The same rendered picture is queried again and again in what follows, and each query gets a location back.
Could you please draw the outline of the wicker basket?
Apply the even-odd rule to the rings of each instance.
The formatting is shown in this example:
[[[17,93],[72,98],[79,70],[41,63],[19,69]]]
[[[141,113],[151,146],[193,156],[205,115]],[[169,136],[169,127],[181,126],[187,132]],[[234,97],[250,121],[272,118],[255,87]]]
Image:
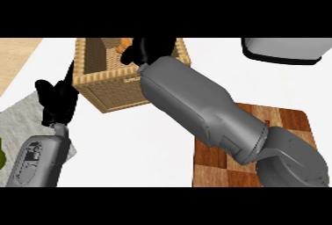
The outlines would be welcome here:
[[[138,67],[120,63],[120,38],[76,38],[72,86],[101,113],[144,105]]]

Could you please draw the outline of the orange croissant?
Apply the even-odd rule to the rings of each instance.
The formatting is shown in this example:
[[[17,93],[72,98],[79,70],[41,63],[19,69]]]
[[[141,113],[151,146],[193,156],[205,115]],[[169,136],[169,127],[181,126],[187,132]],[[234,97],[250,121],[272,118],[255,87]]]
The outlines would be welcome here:
[[[122,54],[125,49],[132,45],[132,39],[131,38],[120,38],[119,46],[115,48],[115,51],[117,54]]]

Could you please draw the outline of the checkered wooden cutting board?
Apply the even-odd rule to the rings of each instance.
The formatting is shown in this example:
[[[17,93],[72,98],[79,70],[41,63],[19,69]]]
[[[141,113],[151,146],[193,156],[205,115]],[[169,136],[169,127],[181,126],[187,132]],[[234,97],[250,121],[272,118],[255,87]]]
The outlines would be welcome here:
[[[267,127],[286,128],[315,147],[311,127],[302,111],[240,103],[237,106],[265,123]],[[255,163],[240,166],[222,149],[209,148],[199,139],[194,139],[191,185],[194,187],[261,187]]]

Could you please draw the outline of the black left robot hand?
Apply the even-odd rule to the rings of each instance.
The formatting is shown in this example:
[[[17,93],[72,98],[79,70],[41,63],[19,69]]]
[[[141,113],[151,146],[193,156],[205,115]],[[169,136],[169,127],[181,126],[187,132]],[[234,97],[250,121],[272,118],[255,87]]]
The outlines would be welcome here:
[[[51,84],[47,80],[35,81],[38,103],[42,106],[41,125],[48,127],[60,123],[67,125],[73,116],[79,92],[72,87],[73,64],[69,65],[64,78]]]

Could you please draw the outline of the grey and black appliance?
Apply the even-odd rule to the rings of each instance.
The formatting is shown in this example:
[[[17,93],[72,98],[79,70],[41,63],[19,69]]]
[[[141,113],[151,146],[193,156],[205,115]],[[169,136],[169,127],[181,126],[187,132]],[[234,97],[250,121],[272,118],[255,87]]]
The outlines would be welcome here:
[[[332,38],[241,38],[243,55],[256,61],[314,65],[332,48]]]

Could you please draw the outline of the green vegetable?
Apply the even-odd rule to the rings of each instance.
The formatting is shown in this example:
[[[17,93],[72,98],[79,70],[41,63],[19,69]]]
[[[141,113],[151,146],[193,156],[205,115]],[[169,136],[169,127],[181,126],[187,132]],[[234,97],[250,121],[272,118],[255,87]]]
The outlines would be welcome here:
[[[0,137],[0,170],[2,169],[4,165],[5,165],[5,153],[2,151],[2,148],[1,148],[1,143],[2,143],[2,140],[1,140],[1,137]]]

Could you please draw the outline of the grey marble placemat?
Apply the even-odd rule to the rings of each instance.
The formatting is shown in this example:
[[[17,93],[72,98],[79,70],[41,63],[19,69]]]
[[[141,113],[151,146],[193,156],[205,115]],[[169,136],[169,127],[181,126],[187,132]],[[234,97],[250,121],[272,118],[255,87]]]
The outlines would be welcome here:
[[[16,155],[26,139],[33,135],[54,134],[51,127],[41,126],[41,114],[42,106],[38,103],[35,92],[0,112],[1,148],[5,153],[5,165],[0,170],[0,186],[5,186]],[[70,144],[66,161],[75,153],[76,150]]]

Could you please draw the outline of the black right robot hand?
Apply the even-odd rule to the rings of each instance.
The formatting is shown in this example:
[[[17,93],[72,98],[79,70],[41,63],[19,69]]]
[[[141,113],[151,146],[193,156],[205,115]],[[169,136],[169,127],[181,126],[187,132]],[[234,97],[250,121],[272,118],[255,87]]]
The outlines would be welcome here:
[[[122,52],[120,63],[128,65],[132,62],[137,66],[150,65],[159,57],[171,55],[175,42],[174,37],[134,38],[132,45]]]

